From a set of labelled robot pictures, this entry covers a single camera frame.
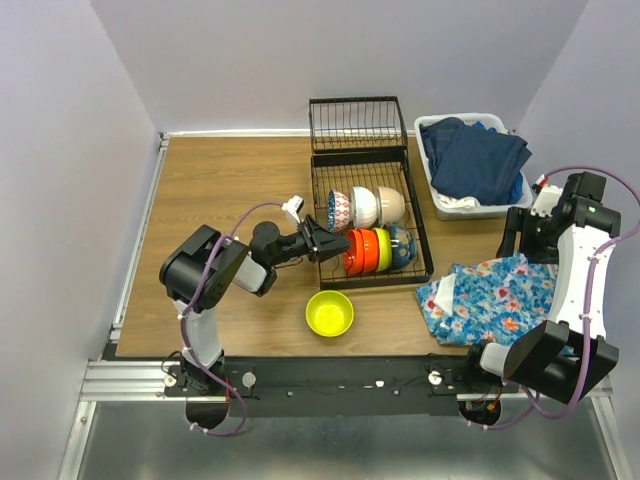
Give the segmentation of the orange bowl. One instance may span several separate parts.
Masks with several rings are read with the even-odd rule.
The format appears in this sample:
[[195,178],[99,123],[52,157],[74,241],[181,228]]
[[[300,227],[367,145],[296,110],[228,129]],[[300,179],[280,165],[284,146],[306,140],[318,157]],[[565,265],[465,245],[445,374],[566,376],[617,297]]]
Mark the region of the orange bowl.
[[359,275],[364,270],[364,243],[363,237],[359,230],[352,229],[346,234],[349,241],[349,248],[343,254],[343,263],[346,274]]
[[374,230],[361,229],[360,230],[363,241],[363,272],[374,272],[379,265],[379,240]]

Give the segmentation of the blue patterned bowl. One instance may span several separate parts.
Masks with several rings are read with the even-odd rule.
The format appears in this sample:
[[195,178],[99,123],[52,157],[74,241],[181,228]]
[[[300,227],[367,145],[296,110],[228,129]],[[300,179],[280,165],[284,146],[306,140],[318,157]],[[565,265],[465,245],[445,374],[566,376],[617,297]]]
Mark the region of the blue patterned bowl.
[[331,189],[327,196],[328,230],[339,232],[351,222],[351,203],[349,197],[335,189]]

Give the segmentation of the white bowl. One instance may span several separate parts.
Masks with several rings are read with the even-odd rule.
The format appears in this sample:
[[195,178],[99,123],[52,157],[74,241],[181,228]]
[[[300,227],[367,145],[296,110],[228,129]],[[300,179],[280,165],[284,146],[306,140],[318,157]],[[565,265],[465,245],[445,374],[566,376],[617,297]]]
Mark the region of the white bowl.
[[378,219],[378,204],[375,195],[366,187],[351,188],[351,214],[355,228],[369,228]]
[[375,197],[378,204],[378,221],[381,225],[394,224],[399,222],[405,215],[405,199],[397,190],[377,186]]

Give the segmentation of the lime green bowl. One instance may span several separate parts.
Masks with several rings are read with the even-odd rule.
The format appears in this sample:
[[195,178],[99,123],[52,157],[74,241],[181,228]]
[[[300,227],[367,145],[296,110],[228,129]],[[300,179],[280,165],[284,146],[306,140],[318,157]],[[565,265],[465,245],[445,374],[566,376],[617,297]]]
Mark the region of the lime green bowl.
[[384,272],[390,269],[392,264],[392,244],[389,232],[384,228],[374,228],[379,247],[379,258],[376,272]]

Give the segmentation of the yellow green nested bowl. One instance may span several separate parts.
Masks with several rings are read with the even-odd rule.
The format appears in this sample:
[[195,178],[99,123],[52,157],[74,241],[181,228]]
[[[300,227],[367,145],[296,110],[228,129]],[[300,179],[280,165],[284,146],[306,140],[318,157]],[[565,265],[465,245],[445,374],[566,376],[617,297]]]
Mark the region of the yellow green nested bowl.
[[335,338],[352,326],[355,309],[351,300],[335,290],[324,290],[313,295],[305,308],[308,327],[317,335]]

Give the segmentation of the black wire dish rack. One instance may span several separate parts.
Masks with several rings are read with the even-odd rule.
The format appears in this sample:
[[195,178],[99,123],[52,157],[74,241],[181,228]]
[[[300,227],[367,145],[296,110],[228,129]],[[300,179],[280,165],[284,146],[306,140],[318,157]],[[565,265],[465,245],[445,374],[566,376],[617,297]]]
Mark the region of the black wire dish rack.
[[395,96],[309,102],[315,214],[347,250],[319,266],[323,289],[427,282],[433,261]]

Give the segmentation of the dark floral bowl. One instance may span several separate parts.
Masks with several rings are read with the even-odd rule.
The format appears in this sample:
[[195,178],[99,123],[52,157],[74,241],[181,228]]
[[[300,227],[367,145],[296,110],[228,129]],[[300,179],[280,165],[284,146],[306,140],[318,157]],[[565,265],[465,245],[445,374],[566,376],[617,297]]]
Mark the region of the dark floral bowl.
[[391,269],[402,270],[416,257],[416,240],[413,233],[401,225],[388,225],[391,242]]

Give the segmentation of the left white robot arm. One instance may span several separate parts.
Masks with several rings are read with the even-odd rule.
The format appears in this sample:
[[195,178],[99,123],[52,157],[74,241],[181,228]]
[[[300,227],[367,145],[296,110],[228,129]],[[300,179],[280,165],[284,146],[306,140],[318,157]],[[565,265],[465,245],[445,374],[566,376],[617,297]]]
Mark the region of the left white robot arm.
[[230,285],[261,297],[276,281],[279,266],[303,257],[322,263],[347,252],[349,246],[344,236],[328,231],[310,215],[289,235],[273,222],[260,222],[248,244],[208,225],[196,229],[159,272],[177,311],[188,384],[201,395],[219,387],[232,389],[216,365],[223,357],[216,306]]

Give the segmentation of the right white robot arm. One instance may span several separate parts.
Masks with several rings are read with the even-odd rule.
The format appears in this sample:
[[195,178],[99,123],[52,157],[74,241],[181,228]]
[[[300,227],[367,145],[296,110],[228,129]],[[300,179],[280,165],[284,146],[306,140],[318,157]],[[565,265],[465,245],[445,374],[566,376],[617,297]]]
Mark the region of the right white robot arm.
[[601,173],[573,173],[563,187],[542,176],[534,204],[508,210],[497,254],[518,252],[535,264],[557,265],[552,304],[547,318],[513,345],[482,340],[471,346],[459,370],[467,389],[511,381],[573,406],[617,365],[602,304],[621,215],[603,205],[605,186]]

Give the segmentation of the white plastic laundry basket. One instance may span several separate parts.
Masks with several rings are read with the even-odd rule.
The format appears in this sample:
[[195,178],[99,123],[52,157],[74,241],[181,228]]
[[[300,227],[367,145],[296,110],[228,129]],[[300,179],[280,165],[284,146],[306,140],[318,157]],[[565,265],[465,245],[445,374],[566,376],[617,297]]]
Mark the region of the white plastic laundry basket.
[[439,193],[437,193],[436,190],[430,184],[431,175],[428,171],[428,159],[426,157],[426,154],[420,139],[419,127],[421,125],[424,125],[424,126],[431,125],[447,117],[459,118],[467,125],[478,126],[483,129],[490,129],[492,131],[498,131],[500,133],[513,135],[508,132],[502,120],[498,116],[490,113],[474,112],[474,113],[427,115],[427,116],[421,116],[415,120],[414,129],[416,134],[416,141],[418,143],[420,156],[421,156],[425,174],[428,180],[429,190],[433,198],[434,205],[436,207],[436,215],[442,220],[454,220],[454,219],[460,219],[460,218],[468,218],[468,219],[492,218],[492,217],[500,217],[505,215],[507,210],[512,206],[524,207],[524,208],[531,206],[533,203],[533,193],[531,191],[531,188],[528,186],[528,181],[526,179],[526,176],[523,174],[522,170],[521,170],[521,173],[523,175],[523,183],[522,183],[523,194],[521,199],[513,205],[500,205],[500,206],[482,206],[481,205],[480,207],[474,208],[474,209],[448,209],[448,208],[444,208],[440,204],[438,200]]

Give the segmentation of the white cloth in basket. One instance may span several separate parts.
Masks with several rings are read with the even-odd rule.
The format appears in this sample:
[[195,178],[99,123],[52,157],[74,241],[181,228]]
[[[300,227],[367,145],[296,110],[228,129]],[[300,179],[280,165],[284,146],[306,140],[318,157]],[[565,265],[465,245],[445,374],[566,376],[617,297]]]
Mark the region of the white cloth in basket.
[[474,209],[481,206],[480,202],[471,196],[462,198],[453,198],[439,194],[438,200],[444,208],[448,209]]

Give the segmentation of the dark blue jeans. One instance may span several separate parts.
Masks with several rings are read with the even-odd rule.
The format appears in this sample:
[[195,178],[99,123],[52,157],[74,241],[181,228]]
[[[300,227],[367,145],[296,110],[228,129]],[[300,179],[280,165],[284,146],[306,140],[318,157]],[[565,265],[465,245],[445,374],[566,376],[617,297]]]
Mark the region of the dark blue jeans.
[[519,136],[447,117],[419,127],[430,184],[454,199],[475,198],[482,206],[513,205],[523,194],[521,170],[531,157]]

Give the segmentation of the blue floral cloth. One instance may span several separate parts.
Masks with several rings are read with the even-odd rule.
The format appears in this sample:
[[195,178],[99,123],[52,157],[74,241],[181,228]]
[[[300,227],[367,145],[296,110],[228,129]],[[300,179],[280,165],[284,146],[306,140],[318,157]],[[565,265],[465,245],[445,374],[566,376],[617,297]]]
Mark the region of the blue floral cloth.
[[473,266],[454,264],[448,275],[420,286],[416,298],[429,333],[441,345],[482,340],[510,346],[550,312],[557,267],[518,253]]

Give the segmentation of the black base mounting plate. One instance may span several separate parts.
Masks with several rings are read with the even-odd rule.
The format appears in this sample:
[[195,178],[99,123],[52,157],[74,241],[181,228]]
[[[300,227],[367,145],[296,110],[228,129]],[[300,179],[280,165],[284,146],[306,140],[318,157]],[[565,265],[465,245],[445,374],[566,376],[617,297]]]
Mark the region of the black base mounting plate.
[[463,355],[251,357],[225,356],[212,368],[240,394],[235,400],[185,360],[166,362],[165,393],[229,407],[231,415],[329,417],[456,416],[466,403],[506,399],[517,391],[469,373]]

